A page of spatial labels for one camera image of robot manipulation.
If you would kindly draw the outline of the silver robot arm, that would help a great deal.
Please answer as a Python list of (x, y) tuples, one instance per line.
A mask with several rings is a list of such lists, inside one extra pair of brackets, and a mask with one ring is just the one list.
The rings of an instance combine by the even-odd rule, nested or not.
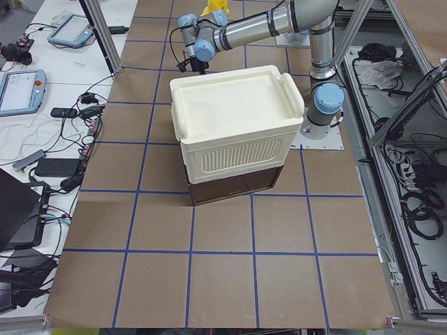
[(184, 42), (184, 60), (177, 63), (201, 75), (216, 53), (282, 34), (308, 33), (312, 67), (312, 106), (305, 114), (301, 133), (312, 140), (321, 140), (341, 114), (344, 92), (333, 77), (337, 72), (334, 52), (334, 15), (336, 1), (282, 1), (275, 7), (236, 21), (228, 21), (226, 10), (209, 5), (201, 17), (181, 16), (179, 31)]

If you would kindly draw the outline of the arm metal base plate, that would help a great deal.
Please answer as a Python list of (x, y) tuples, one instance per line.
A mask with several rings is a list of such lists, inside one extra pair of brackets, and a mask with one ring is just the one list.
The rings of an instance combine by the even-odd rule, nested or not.
[(291, 149), (341, 151), (344, 144), (339, 126), (316, 126), (305, 119), (292, 141)]

